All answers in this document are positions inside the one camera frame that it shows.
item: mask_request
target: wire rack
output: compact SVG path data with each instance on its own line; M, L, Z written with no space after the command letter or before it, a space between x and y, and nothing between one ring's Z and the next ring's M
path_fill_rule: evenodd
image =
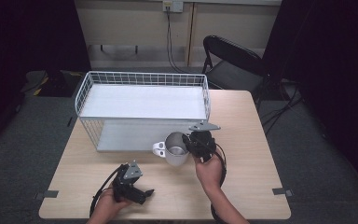
M91 71L76 96L76 113L98 151L148 150L208 120L210 110L203 74Z

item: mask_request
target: cup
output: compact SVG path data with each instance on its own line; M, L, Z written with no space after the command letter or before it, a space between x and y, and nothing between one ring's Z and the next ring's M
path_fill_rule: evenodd
M171 133L165 142L153 144L153 153L161 158L165 158L168 164L180 166L186 162L188 150L182 139L182 133Z

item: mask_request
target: person's hand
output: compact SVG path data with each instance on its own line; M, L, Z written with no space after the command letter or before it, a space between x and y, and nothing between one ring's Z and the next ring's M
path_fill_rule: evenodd
M222 176L222 164L216 155L205 163L200 158L193 157L196 163L196 174L202 187L207 192L209 190L220 189L220 178Z
M107 223L108 221L113 220L121 209L132 204L131 201L124 198L121 198L120 203L117 203L113 195L114 192L112 189L112 185L110 185L109 189L107 189L101 194L100 199L95 206L94 212L92 213L91 218L87 222L88 224Z

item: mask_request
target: wooden table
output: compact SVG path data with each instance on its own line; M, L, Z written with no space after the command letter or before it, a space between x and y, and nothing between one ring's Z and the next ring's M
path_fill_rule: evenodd
M291 216L281 188L266 136L248 91L210 91L209 121L221 126L212 135L227 156L227 177L223 191L248 219L287 219ZM152 151L96 152L78 120L62 154L48 190L57 198L45 198L42 218L88 218L92 196L104 180L125 162L136 160L144 173L135 187L154 189L143 205L133 204L117 219L213 219L210 201L196 177L194 162L172 167Z

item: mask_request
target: person's right hand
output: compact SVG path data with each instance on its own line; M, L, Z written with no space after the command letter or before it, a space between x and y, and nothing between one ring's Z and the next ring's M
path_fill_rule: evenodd
M201 162L200 158L193 157L196 163L196 174L205 191L220 189L220 178L222 176L222 164L216 155Z

